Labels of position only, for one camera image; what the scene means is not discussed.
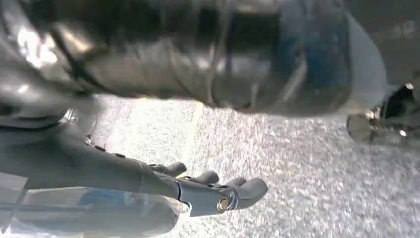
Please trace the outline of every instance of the concrete floor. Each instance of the concrete floor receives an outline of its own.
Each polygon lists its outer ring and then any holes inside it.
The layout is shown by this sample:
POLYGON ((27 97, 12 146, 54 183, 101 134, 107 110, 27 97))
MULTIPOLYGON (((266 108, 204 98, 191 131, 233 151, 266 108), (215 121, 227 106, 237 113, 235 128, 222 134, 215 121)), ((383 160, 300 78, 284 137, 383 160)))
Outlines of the concrete floor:
POLYGON ((149 163, 182 161, 189 175, 261 177, 251 209, 191 219, 180 238, 420 237, 420 154, 365 148, 343 119, 245 116, 179 101, 103 98, 93 139, 149 163))

